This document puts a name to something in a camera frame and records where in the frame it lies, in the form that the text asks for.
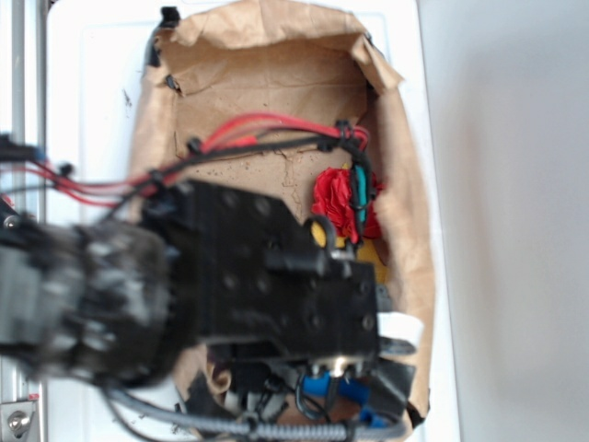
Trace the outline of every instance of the blue object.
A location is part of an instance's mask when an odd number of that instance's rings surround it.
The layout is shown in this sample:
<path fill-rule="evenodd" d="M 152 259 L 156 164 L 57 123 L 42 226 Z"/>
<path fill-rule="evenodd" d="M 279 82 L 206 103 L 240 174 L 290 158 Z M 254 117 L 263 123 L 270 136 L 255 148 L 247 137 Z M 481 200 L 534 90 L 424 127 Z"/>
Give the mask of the blue object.
<path fill-rule="evenodd" d="M 340 396 L 343 396 L 350 401 L 354 401 L 359 403 L 360 405 L 364 405 L 368 402 L 368 396 L 370 396 L 370 389 L 366 387 L 364 384 L 361 384 L 357 380 L 350 379 L 342 379 L 340 382 L 340 387 L 338 388 L 338 393 Z"/>
<path fill-rule="evenodd" d="M 360 421 L 368 424 L 370 428 L 387 428 L 388 424 L 385 419 L 380 417 L 370 407 L 363 407 L 360 410 Z"/>
<path fill-rule="evenodd" d="M 303 392 L 312 396 L 323 397 L 328 394 L 329 388 L 329 373 L 323 375 L 322 378 L 309 378 L 303 379 Z"/>
<path fill-rule="evenodd" d="M 330 376 L 328 373 L 321 378 L 303 379 L 303 392 L 312 396 L 325 397 L 328 394 Z M 357 380 L 342 379 L 338 387 L 338 394 L 350 401 L 364 405 L 370 396 L 370 390 Z"/>

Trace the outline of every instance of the teal object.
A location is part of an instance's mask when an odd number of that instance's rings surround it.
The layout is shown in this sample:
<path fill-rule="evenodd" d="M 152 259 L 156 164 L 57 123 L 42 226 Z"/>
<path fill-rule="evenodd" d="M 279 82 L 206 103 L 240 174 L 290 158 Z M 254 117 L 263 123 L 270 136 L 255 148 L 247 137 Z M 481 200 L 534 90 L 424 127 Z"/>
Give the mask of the teal object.
<path fill-rule="evenodd" d="M 360 166 L 354 166 L 356 171 L 356 177 L 358 178 L 358 199 L 360 206 L 365 206 L 368 203 L 368 199 L 366 198 L 366 172 Z M 366 210 L 360 211 L 360 220 L 362 222 L 366 221 Z"/>

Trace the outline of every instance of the wire bundle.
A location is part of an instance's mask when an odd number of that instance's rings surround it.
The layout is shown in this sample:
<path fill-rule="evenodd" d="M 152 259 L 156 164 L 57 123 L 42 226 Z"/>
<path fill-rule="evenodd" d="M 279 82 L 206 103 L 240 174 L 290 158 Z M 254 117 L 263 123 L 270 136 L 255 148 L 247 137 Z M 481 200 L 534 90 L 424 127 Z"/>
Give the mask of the wire bundle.
<path fill-rule="evenodd" d="M 279 132 L 306 136 L 273 143 L 263 141 L 269 134 Z M 109 211 L 103 217 L 106 220 L 114 217 L 132 198 L 136 196 L 147 198 L 162 187 L 172 185 L 179 179 L 181 171 L 190 166 L 235 155 L 295 149 L 304 145 L 315 144 L 321 151 L 340 147 L 352 155 L 355 173 L 352 174 L 353 182 L 351 182 L 353 196 L 351 206 L 356 213 L 357 230 L 361 234 L 364 229 L 365 208 L 374 198 L 370 180 L 363 179 L 365 176 L 369 177 L 371 173 L 370 162 L 364 153 L 368 141 L 369 134 L 363 127 L 352 127 L 347 122 L 338 122 L 336 126 L 325 126 L 278 113 L 253 112 L 226 122 L 203 142 L 190 141 L 190 153 L 185 158 L 128 180 L 78 182 L 70 177 L 71 167 L 56 169 L 47 159 L 34 159 L 42 156 L 32 157 L 29 151 L 28 155 L 20 161 L 32 162 L 37 168 L 15 170 L 45 179 L 50 183 L 49 188 L 64 193 L 81 204 L 108 208 Z M 18 158 L 11 157 L 10 161 L 18 161 Z M 46 185 L 26 187 L 5 191 L 5 193 L 42 190 L 46 187 Z"/>

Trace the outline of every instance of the crumpled brown paper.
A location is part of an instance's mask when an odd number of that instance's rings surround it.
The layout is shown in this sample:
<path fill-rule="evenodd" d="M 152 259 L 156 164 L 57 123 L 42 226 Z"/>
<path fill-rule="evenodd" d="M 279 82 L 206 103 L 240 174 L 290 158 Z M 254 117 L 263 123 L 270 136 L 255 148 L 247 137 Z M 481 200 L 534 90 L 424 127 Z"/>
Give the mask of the crumpled brown paper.
<path fill-rule="evenodd" d="M 375 203 L 390 247 L 393 277 L 387 286 L 396 305 L 425 324 L 419 352 L 401 361 L 417 367 L 410 404 L 424 417 L 435 287 L 428 204 L 398 93 L 400 75 L 353 15 L 287 0 L 242 0 L 187 17 L 174 29 L 160 29 L 155 46 L 159 66 L 145 70 L 131 173 L 185 155 L 188 139 L 205 138 L 247 111 L 324 124 L 347 119 L 371 132 L 369 153 L 387 185 Z M 302 150 L 216 161 L 188 175 L 280 197 L 303 220 L 316 176 L 349 161 L 342 151 Z M 205 360 L 195 350 L 180 358 L 176 382 L 182 394 L 199 369 L 212 373 Z"/>

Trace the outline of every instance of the white object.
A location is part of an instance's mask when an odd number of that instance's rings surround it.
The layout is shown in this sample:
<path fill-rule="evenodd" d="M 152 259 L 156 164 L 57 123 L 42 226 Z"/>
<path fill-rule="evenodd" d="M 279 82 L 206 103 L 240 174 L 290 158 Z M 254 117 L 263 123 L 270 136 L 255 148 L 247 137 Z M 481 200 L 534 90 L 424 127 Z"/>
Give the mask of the white object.
<path fill-rule="evenodd" d="M 411 315 L 390 311 L 378 313 L 378 335 L 383 338 L 392 339 L 401 345 L 397 355 L 410 355 L 420 346 L 423 334 L 423 322 Z"/>

